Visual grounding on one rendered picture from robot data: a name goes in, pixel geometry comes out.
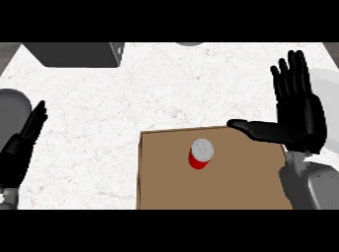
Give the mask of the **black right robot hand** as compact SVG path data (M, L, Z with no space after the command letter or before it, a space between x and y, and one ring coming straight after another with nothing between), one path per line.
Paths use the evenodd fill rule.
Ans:
M230 119L227 126L259 142L283 144L289 151L318 155L327 140L320 97L313 92L304 52L289 51L271 67L278 122Z

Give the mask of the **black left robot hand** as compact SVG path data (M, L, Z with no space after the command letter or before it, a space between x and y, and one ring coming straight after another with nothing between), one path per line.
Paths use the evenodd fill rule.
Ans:
M31 112L22 131L12 136L0 152L0 190L21 187L46 120L46 107L42 101Z

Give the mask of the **red can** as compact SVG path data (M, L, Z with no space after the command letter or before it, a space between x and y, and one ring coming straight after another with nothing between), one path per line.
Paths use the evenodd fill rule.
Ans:
M207 139L197 139L190 150L190 165L194 169L203 169L213 157L213 145Z

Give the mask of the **brown tray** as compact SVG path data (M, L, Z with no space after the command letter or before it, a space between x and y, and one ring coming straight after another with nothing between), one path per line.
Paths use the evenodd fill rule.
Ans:
M197 139L213 145L204 168L190 165ZM141 134L136 207L139 209L287 210L280 169L286 151L256 142L228 127L153 131Z

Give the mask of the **dark grey appliance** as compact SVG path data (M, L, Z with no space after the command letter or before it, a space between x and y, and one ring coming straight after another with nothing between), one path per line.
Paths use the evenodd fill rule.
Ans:
M123 42L25 42L46 67L117 68L123 62Z

